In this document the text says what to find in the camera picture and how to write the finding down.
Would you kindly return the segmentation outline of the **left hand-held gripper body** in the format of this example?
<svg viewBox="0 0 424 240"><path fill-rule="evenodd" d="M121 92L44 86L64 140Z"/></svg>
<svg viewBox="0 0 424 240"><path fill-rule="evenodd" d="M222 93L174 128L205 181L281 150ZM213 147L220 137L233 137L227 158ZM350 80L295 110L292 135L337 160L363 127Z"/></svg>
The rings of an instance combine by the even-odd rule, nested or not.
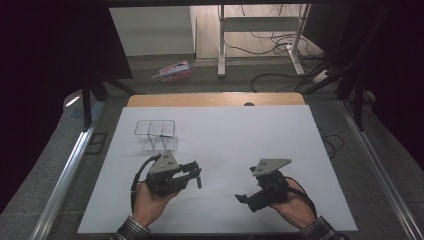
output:
<svg viewBox="0 0 424 240"><path fill-rule="evenodd" d="M152 165L146 176L146 184L151 193L165 197L185 189L189 175L177 178L175 174L183 171L183 166L178 164L171 151L165 151Z"/></svg>

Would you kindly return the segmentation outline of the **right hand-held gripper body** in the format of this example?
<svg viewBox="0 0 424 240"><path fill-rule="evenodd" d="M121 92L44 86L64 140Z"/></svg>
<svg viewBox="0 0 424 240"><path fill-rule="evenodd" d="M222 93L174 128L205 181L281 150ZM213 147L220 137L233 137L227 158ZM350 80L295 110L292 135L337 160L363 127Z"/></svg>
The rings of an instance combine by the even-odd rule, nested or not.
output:
<svg viewBox="0 0 424 240"><path fill-rule="evenodd" d="M261 159L250 171L258 181L261 190L246 199L252 212L261 210L274 202L284 202L287 199L289 186L280 168L290 164L291 159Z"/></svg>

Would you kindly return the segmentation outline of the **clear acrylic organizer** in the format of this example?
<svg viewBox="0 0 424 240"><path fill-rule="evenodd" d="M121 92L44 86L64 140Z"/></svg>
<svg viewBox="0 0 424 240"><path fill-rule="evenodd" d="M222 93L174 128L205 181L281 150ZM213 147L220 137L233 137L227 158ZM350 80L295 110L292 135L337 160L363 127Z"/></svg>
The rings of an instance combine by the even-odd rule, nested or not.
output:
<svg viewBox="0 0 424 240"><path fill-rule="evenodd" d="M174 138L162 138L159 135L174 135ZM174 120L139 120L134 135L145 151L175 151L178 137Z"/></svg>

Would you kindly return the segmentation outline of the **person's left hand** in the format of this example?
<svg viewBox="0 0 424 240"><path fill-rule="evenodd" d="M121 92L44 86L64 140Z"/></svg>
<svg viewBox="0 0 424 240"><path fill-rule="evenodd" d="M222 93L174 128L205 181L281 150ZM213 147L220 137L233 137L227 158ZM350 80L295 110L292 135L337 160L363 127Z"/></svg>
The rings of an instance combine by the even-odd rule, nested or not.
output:
<svg viewBox="0 0 424 240"><path fill-rule="evenodd" d="M177 195L178 192L165 197L157 196L150 192L144 182L139 182L136 189L132 219L144 227L149 227L162 215L167 204Z"/></svg>

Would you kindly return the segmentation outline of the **person's right hand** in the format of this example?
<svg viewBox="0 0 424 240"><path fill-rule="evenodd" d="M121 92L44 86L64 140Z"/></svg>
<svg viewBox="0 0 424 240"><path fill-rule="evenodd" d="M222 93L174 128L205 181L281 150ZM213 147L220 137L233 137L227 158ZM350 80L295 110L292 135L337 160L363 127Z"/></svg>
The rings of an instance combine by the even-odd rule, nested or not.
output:
<svg viewBox="0 0 424 240"><path fill-rule="evenodd" d="M295 193L290 193L285 202L275 202L270 204L270 207L290 225L300 230L308 227L317 219L306 201Z"/></svg>

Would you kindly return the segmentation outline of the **white board sheet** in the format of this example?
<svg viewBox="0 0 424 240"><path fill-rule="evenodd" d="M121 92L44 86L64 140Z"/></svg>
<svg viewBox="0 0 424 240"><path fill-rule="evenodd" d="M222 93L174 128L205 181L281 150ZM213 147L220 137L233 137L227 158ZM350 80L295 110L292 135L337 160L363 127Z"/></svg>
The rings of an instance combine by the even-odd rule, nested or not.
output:
<svg viewBox="0 0 424 240"><path fill-rule="evenodd" d="M202 188L190 181L151 225L154 234L292 231L274 210L252 212L235 197L258 191L250 168L268 158L291 159L282 172L303 186L318 214L338 231L356 230L311 111L294 105L124 109L79 233L113 233L130 214L133 178L152 155L134 135L139 120L174 120L176 160L202 169Z"/></svg>

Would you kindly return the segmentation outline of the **wooden table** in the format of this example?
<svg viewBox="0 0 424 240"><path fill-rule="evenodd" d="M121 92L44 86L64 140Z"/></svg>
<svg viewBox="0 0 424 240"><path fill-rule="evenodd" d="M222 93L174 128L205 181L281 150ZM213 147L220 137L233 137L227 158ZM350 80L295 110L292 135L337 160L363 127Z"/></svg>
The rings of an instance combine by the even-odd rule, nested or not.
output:
<svg viewBox="0 0 424 240"><path fill-rule="evenodd" d="M304 105L299 93L173 93L133 95L128 107L209 107Z"/></svg>

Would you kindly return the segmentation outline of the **pink box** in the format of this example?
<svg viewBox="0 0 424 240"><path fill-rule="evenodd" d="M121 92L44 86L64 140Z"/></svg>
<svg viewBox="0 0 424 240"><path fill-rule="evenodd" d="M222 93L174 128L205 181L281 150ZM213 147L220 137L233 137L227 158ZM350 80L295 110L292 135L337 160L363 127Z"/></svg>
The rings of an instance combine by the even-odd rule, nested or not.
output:
<svg viewBox="0 0 424 240"><path fill-rule="evenodd" d="M177 80L188 79L191 77L191 68L187 61L182 61L163 69L160 69L157 74L153 75L153 81L172 82Z"/></svg>

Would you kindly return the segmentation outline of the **black metal stand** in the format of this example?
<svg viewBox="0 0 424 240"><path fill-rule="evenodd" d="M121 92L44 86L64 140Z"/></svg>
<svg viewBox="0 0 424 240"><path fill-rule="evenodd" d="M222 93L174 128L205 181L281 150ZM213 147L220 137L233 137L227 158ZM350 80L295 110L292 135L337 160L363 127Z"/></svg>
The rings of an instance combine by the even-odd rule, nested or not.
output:
<svg viewBox="0 0 424 240"><path fill-rule="evenodd" d="M117 79L107 76L106 74L99 72L86 73L82 79L84 131L87 131L93 123L91 94L94 94L94 97L98 101L105 101L108 98L108 92L104 86L104 82L111 84L112 86L129 94L130 96L139 95L138 91L119 82Z"/></svg>
<svg viewBox="0 0 424 240"><path fill-rule="evenodd" d="M349 67L343 74L343 80L336 90L336 97L338 99L346 99L351 92L354 92L353 120L359 130L363 131L362 109L364 102L364 82L359 70L355 67Z"/></svg>

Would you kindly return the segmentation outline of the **white power strip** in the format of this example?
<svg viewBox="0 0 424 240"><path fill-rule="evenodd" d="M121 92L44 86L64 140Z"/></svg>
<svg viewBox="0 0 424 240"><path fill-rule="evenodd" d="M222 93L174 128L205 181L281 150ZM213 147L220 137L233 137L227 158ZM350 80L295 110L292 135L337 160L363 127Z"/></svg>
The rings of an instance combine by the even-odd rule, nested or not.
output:
<svg viewBox="0 0 424 240"><path fill-rule="evenodd" d="M315 83L315 84L317 84L317 83L319 83L319 82L321 82L321 81L323 81L325 78L327 78L328 76L330 75L330 72L329 71L327 71L327 70L323 70L323 71L321 71L314 79L313 79L313 82Z"/></svg>

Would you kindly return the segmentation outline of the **white cabinet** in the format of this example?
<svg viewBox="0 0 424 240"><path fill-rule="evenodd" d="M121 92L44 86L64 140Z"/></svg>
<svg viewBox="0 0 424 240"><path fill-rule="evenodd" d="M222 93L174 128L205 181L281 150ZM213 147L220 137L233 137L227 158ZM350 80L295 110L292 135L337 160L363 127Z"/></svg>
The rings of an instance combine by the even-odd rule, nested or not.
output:
<svg viewBox="0 0 424 240"><path fill-rule="evenodd" d="M127 56L193 54L189 6L110 8Z"/></svg>

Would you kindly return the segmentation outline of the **black curtain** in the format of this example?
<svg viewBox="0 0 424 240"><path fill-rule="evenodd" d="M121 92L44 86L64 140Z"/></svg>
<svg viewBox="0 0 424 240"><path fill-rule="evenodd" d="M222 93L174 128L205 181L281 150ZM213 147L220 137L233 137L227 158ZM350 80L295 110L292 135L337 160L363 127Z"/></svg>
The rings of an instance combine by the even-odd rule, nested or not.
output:
<svg viewBox="0 0 424 240"><path fill-rule="evenodd" d="M132 76L105 0L0 0L0 214L38 160L64 99Z"/></svg>
<svg viewBox="0 0 424 240"><path fill-rule="evenodd" d="M361 64L373 111L424 170L424 0L355 0L353 27L391 5Z"/></svg>

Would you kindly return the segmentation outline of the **aluminium rail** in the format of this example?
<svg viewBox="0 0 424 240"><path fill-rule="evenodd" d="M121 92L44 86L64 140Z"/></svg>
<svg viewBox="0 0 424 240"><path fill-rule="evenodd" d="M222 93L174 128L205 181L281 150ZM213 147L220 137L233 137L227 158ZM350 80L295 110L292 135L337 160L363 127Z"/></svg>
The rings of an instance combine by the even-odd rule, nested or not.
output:
<svg viewBox="0 0 424 240"><path fill-rule="evenodd" d="M37 224L35 225L29 240L47 239L62 206L62 203L65 200L69 187L71 186L74 175L78 170L79 164L83 158L83 154L88 146L91 136L93 135L94 129L101 116L103 106L103 101L97 101L94 104L93 109L90 111L92 114L92 121L88 125L87 129L79 134L77 141L62 170L62 173L58 178L58 181L46 203L43 212L41 213Z"/></svg>
<svg viewBox="0 0 424 240"><path fill-rule="evenodd" d="M343 116L346 119L353 135L355 136L359 146L361 147L374 175L379 182L394 214L400 222L402 229L406 233L409 240L424 240L424 233L419 229L417 221L412 211L407 206L406 201L396 189L393 181L386 172L380 161L375 149L370 143L366 133L361 130L354 121L353 112L349 108L349 104L344 101L337 100Z"/></svg>

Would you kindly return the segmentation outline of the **white desk frame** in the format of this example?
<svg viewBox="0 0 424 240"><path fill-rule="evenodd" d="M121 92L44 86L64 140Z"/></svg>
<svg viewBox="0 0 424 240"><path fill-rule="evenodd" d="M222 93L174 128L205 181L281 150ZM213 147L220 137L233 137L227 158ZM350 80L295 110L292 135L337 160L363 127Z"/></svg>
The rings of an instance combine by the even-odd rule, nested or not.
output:
<svg viewBox="0 0 424 240"><path fill-rule="evenodd" d="M226 32L294 32L294 40L286 47L290 60L298 76L304 76L305 72L300 63L297 49L300 36L303 32L304 24L310 5L307 4L299 16L272 16L272 17L226 17L225 6L218 7L219 17L219 53L218 53L218 76L225 76L225 40Z"/></svg>

